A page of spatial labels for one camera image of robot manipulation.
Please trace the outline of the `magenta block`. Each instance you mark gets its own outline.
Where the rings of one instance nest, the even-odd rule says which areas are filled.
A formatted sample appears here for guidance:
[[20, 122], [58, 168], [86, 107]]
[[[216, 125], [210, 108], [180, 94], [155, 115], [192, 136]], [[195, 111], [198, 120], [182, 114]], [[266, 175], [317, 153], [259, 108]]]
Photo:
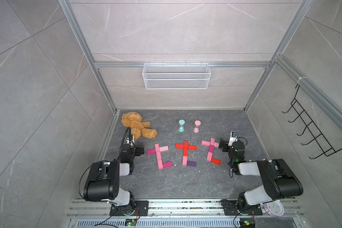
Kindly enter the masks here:
[[214, 145], [209, 146], [209, 153], [214, 153]]
[[170, 162], [165, 162], [162, 164], [163, 168], [168, 168], [168, 167], [172, 167], [173, 166], [173, 163], [170, 161]]
[[148, 155], [155, 154], [155, 153], [156, 153], [155, 149], [147, 150]]

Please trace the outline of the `red block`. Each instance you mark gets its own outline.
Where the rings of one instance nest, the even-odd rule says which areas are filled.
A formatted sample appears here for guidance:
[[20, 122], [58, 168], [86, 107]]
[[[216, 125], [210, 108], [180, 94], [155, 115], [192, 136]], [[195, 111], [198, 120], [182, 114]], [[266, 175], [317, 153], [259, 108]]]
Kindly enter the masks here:
[[183, 156], [185, 156], [185, 157], [188, 156], [188, 149], [186, 149], [186, 148], [183, 149]]
[[178, 143], [177, 143], [177, 144], [175, 145], [175, 148], [176, 148], [176, 149], [184, 149], [184, 144], [178, 144]]
[[188, 149], [189, 150], [197, 150], [197, 146], [196, 145], [188, 145]]
[[214, 164], [217, 164], [217, 165], [221, 165], [221, 160], [216, 159], [216, 158], [212, 158], [211, 162], [214, 163]]

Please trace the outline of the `light pink block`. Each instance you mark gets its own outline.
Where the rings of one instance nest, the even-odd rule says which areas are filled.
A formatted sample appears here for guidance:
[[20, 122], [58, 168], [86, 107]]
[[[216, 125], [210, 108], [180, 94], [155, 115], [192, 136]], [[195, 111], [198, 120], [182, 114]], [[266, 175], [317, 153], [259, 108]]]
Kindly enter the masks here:
[[163, 146], [163, 147], [160, 147], [159, 149], [160, 149], [160, 152], [164, 152], [164, 151], [169, 150], [168, 146]]
[[155, 144], [155, 150], [156, 150], [156, 152], [160, 152], [159, 144]]
[[215, 139], [214, 138], [211, 138], [210, 145], [215, 146]]

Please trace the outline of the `pink block stem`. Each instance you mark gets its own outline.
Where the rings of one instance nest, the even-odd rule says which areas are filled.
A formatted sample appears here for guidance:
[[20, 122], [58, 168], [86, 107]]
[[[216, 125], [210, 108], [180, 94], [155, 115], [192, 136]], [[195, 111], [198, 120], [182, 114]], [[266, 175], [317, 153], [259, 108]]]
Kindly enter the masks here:
[[212, 156], [213, 156], [213, 153], [211, 153], [211, 152], [208, 152], [208, 156], [207, 156], [207, 161], [211, 161], [211, 159], [212, 159]]

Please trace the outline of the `purple block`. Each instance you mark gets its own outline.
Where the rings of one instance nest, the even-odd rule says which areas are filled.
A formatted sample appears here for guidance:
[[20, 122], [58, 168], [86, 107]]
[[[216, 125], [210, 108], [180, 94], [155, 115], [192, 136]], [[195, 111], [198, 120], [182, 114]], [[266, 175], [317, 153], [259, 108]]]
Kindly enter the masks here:
[[196, 167], [197, 166], [197, 162], [196, 161], [187, 161], [187, 166]]

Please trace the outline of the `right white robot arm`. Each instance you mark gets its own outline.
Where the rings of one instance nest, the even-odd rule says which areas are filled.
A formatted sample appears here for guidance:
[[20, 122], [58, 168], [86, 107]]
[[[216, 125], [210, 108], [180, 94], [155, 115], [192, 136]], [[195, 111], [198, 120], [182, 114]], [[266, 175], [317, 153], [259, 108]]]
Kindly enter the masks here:
[[218, 147], [228, 153], [230, 177], [259, 176], [262, 181], [261, 186], [238, 195], [238, 212], [249, 214], [260, 204], [303, 194], [303, 185], [283, 159], [246, 161], [245, 144], [238, 138], [231, 142], [220, 139]]

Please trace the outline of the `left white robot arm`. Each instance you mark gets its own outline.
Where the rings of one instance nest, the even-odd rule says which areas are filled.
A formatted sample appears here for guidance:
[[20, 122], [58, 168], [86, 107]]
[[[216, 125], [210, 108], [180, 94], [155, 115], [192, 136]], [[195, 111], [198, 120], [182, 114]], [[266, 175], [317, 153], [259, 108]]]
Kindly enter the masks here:
[[78, 186], [80, 197], [86, 201], [110, 203], [112, 210], [120, 211], [126, 216], [139, 213], [134, 195], [120, 187], [120, 177], [131, 175], [135, 157], [143, 154], [142, 145], [123, 144], [117, 159], [92, 163], [85, 170], [88, 176], [84, 187]]

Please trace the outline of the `brown teddy bear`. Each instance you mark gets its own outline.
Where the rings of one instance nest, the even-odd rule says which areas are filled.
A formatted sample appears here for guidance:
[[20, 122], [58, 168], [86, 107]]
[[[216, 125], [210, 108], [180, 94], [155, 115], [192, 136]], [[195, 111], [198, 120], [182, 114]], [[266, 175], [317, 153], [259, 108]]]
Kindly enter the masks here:
[[123, 126], [131, 128], [131, 134], [134, 139], [137, 140], [141, 136], [145, 138], [155, 138], [157, 136], [157, 130], [151, 129], [151, 122], [144, 122], [142, 116], [137, 112], [128, 112], [122, 115], [121, 120]]

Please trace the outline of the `pink sand timer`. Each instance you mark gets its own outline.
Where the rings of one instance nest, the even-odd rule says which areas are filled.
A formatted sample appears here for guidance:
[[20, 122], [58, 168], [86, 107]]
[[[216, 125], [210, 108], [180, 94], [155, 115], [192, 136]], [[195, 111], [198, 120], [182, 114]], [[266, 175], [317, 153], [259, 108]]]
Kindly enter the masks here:
[[194, 122], [194, 124], [195, 124], [195, 126], [194, 126], [194, 129], [193, 129], [193, 132], [197, 134], [197, 133], [199, 133], [199, 131], [200, 131], [201, 121], [196, 120], [196, 121]]

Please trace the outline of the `teal sand timer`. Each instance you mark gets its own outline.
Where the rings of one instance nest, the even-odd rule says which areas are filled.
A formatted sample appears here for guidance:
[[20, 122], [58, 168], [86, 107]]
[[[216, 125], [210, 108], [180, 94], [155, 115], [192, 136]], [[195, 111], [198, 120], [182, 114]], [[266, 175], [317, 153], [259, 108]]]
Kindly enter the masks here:
[[179, 120], [179, 132], [184, 132], [185, 121], [183, 119]]

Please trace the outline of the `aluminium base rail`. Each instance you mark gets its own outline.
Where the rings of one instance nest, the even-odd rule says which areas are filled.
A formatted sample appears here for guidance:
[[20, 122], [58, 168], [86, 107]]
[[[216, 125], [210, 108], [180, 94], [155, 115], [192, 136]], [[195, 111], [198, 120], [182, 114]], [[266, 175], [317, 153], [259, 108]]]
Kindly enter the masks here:
[[63, 228], [308, 228], [296, 199], [280, 201], [285, 213], [272, 217], [263, 205], [255, 212], [239, 213], [236, 199], [138, 199], [140, 212], [130, 216], [104, 202], [73, 200], [65, 212]]

